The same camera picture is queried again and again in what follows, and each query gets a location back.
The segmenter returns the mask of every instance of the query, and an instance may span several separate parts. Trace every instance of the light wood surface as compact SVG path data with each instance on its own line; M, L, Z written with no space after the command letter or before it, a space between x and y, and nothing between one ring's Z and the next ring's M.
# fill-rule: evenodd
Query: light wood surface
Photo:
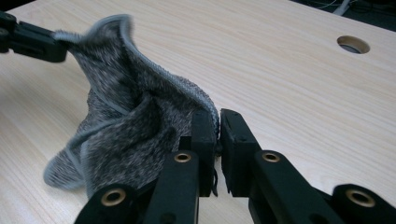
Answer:
M38 0L10 13L78 33L133 15L148 58L240 112L262 148L287 156L312 186L354 183L396 205L393 32L286 0ZM342 35L370 51L341 49ZM73 223L85 189L53 189L42 173L84 119L88 81L71 55L56 64L2 54L0 67L0 223ZM199 211L200 223L252 223L223 177Z

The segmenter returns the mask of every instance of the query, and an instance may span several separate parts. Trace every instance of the black plastic bracket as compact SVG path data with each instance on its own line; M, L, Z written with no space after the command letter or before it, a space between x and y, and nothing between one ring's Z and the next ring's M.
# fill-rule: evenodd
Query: black plastic bracket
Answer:
M253 178L250 162L260 145L239 113L221 109L220 117L221 168L228 191L234 197L248 197Z
M144 224L198 223L199 158L188 150L171 153L163 165Z
M199 158L200 197L209 197L215 172L217 139L207 111L197 111L191 121L191 151Z
M99 189L81 210L75 223L141 223L154 187L155 181L139 190L122 184Z
M33 24L20 21L0 11L0 52L15 53L51 63L61 63L67 54L66 46L52 37L53 32Z
M259 151L251 169L277 223L344 223L282 154Z
M335 187L330 206L346 223L396 223L396 209L361 186L347 184Z

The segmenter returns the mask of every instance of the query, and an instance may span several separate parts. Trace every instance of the wood grain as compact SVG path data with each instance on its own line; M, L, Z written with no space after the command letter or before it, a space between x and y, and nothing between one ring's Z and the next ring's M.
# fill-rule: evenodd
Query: wood grain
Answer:
M83 33L130 14L139 49L240 112L261 143L286 155L311 185L343 183L396 204L396 34L289 1L38 0L10 11L51 30ZM342 35L370 45L353 54ZM0 55L0 223L72 223L84 189L42 180L87 113L89 83L69 55L44 63ZM252 223L246 199L200 199L200 223Z

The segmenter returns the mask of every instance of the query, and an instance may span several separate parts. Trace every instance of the screw hole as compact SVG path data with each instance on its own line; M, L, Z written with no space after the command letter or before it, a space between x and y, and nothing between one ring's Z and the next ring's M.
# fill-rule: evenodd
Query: screw hole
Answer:
M187 162L191 160L191 155L187 153L179 153L175 156L175 161L177 162Z
M346 191L346 196L350 201L363 207L374 207L375 200L363 191L356 189L349 189Z
M102 196L102 205L104 206L114 206L119 203L122 203L124 199L126 198L126 193L125 190L123 189L111 189L108 190L103 196Z
M274 154L274 153L270 153L270 152L266 152L262 154L262 158L265 159L266 161L269 162L278 162L280 161L280 158Z

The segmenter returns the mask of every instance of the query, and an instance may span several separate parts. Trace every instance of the knit fabric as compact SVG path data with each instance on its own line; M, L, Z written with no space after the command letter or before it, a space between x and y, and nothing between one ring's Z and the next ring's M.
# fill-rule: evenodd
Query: knit fabric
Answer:
M157 178L180 136L191 135L196 110L218 112L207 94L186 78L150 61L130 38L131 19L117 15L97 22L85 35L55 32L91 84L88 115L47 165L45 182L55 188L83 185L88 197L109 184L139 189Z

